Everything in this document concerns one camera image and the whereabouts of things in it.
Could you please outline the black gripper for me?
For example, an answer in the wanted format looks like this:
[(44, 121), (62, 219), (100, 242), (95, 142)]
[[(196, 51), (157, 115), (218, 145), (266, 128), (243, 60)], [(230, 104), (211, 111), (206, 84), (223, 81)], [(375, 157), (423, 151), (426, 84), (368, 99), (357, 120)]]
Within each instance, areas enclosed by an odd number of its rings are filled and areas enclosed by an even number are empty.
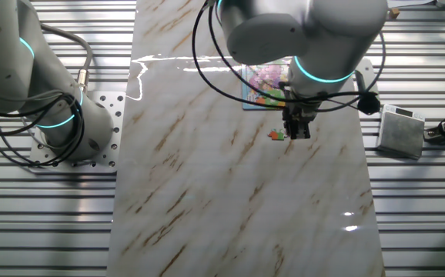
[[(315, 104), (287, 102), (283, 109), (283, 121), (286, 134), (291, 139), (309, 139), (309, 124), (315, 119)], [(299, 122), (289, 126), (288, 121)]]

